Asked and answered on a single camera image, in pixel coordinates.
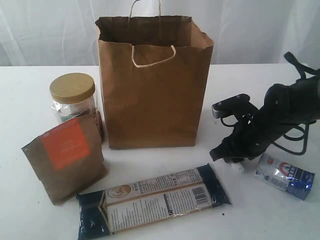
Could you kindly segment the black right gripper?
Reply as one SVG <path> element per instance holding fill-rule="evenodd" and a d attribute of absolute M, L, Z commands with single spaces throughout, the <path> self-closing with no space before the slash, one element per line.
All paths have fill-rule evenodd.
<path fill-rule="evenodd" d="M 213 117 L 222 125 L 233 127 L 232 133 L 209 152 L 214 162 L 223 159 L 226 163 L 240 163 L 245 158 L 254 159 L 261 154 L 259 138 L 263 134 L 259 127 L 266 125 L 267 121 L 259 116 L 262 109 L 250 102 L 249 95 L 241 93 L 220 100 L 211 109 Z"/>

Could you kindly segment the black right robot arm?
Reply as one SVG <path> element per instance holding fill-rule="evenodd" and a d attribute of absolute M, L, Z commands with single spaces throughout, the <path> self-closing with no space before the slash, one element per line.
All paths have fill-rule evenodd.
<path fill-rule="evenodd" d="M 292 85 L 272 85 L 261 108 L 250 103 L 249 95 L 238 94 L 213 104 L 212 114 L 219 120 L 230 116 L 237 120 L 232 133 L 209 152 L 213 161 L 252 160 L 301 124 L 305 125 L 301 139 L 307 145 L 309 126 L 320 118 L 320 77 L 299 79 Z"/>

